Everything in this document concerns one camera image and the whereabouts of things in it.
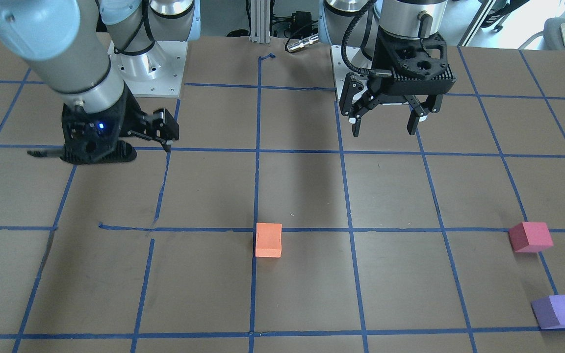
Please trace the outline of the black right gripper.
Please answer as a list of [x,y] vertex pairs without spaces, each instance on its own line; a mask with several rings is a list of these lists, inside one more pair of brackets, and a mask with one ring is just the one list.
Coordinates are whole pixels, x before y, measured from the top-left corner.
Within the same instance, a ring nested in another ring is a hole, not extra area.
[[80,105],[63,105],[61,126],[61,160],[70,164],[133,161],[136,150],[122,140],[128,136],[158,142],[165,152],[170,152],[171,145],[180,138],[180,126],[167,109],[146,114],[128,88],[114,105],[101,112],[88,113]]

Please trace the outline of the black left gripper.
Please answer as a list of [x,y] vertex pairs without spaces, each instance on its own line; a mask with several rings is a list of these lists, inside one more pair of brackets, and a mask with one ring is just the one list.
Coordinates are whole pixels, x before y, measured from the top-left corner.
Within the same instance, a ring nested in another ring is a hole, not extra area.
[[354,137],[359,136],[363,116],[386,103],[410,105],[407,131],[415,135],[422,118],[441,110],[444,95],[457,81],[448,62],[448,45],[438,32],[426,38],[404,39],[379,29],[368,68],[352,62],[347,39],[342,40],[339,51],[340,62],[348,70],[339,111],[353,118]]

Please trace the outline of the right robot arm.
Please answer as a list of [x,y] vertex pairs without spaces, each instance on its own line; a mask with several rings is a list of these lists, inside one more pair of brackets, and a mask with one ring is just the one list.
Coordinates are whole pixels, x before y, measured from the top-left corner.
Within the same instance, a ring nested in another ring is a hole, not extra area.
[[0,40],[63,100],[64,145],[29,151],[74,165],[135,160],[125,138],[180,137],[167,109],[145,113],[128,84],[174,78],[161,42],[201,33],[198,0],[0,0]]

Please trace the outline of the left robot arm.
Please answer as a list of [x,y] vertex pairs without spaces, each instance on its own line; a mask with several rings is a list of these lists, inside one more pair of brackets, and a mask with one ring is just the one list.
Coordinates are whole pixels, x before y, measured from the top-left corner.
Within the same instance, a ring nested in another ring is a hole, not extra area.
[[318,35],[339,46],[347,67],[339,109],[360,133],[361,119],[386,103],[408,104],[407,131],[441,109],[456,78],[439,33],[445,0],[323,0]]

